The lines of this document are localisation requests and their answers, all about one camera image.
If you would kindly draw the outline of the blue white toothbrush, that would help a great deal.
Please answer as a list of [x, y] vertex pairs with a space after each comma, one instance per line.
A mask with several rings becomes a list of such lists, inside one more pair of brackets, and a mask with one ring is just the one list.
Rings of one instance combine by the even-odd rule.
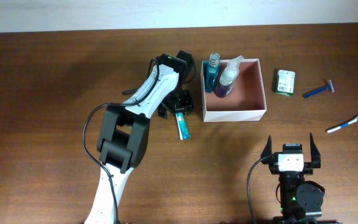
[[327, 133], [333, 133], [333, 132], [338, 131], [338, 130], [340, 130], [340, 129], [343, 129], [343, 128], [345, 128], [345, 127], [351, 125], [351, 124], [354, 124], [354, 123], [356, 123], [356, 122], [358, 122], [358, 115], [355, 115], [355, 116], [354, 116], [353, 118], [351, 118], [350, 120], [345, 121], [345, 122], [343, 122], [343, 123], [341, 123], [341, 124], [339, 124], [339, 125], [337, 125], [337, 126], [333, 126], [333, 127], [331, 127], [331, 128], [328, 128], [328, 129], [326, 130], [326, 132], [327, 132]]

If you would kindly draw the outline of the green white soap box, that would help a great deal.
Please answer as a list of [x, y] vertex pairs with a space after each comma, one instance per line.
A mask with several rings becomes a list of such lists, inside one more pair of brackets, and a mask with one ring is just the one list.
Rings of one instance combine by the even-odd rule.
[[278, 70], [276, 93], [279, 95], [292, 96], [295, 86], [295, 72], [289, 70]]

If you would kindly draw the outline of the teal toothpaste tube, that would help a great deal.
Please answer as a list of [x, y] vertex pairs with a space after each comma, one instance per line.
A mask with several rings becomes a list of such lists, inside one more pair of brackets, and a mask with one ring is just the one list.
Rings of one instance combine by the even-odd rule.
[[179, 137], [181, 140], [190, 139], [191, 135], [187, 128], [183, 113], [176, 113], [175, 114], [177, 125], [178, 125], [178, 132]]

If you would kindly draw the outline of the clear blue sanitizer bottle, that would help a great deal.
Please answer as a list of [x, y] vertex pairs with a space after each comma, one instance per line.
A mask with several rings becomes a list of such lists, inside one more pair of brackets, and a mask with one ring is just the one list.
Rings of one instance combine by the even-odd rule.
[[236, 80], [239, 76], [239, 65], [241, 64], [244, 57], [242, 55], [231, 59], [224, 71], [222, 72], [218, 85], [215, 89], [216, 96], [220, 98], [226, 97], [233, 90]]

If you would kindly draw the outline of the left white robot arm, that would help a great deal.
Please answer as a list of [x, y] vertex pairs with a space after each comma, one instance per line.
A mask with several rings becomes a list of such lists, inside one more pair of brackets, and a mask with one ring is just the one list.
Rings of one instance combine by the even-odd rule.
[[97, 141], [99, 158], [93, 161], [101, 174], [86, 223], [119, 223], [118, 205], [131, 172], [139, 166], [147, 150], [150, 119], [190, 114], [194, 102], [183, 85], [191, 82], [196, 70], [192, 54], [162, 54], [149, 63], [147, 78], [138, 88], [127, 90], [130, 98], [122, 103], [104, 103], [91, 114], [104, 109]]

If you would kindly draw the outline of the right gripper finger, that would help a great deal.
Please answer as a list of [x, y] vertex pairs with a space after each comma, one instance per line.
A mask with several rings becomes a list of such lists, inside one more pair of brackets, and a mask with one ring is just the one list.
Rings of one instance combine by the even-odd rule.
[[314, 169], [319, 169], [321, 167], [321, 154], [319, 153], [318, 148], [316, 147], [312, 133], [310, 133], [310, 154], [311, 154], [310, 167]]
[[268, 164], [272, 157], [272, 138], [268, 136], [267, 143], [260, 155], [261, 163]]

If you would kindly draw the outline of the teal mouthwash bottle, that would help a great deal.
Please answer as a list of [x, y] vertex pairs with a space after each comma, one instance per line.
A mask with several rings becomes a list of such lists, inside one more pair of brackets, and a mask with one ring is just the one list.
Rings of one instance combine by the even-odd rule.
[[214, 91], [219, 71], [220, 55], [218, 53], [212, 53], [209, 56], [208, 64], [206, 67], [206, 76], [204, 79], [205, 92], [212, 93]]

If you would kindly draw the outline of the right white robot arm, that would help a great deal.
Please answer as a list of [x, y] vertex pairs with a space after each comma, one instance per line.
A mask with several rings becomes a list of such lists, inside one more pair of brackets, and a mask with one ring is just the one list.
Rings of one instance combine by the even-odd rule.
[[321, 167], [321, 154], [310, 135], [311, 161], [305, 162], [300, 143], [284, 144], [281, 152], [272, 152], [272, 138], [268, 138], [260, 158], [273, 175], [278, 175], [280, 217], [274, 223], [316, 223], [322, 216], [325, 188], [305, 175]]

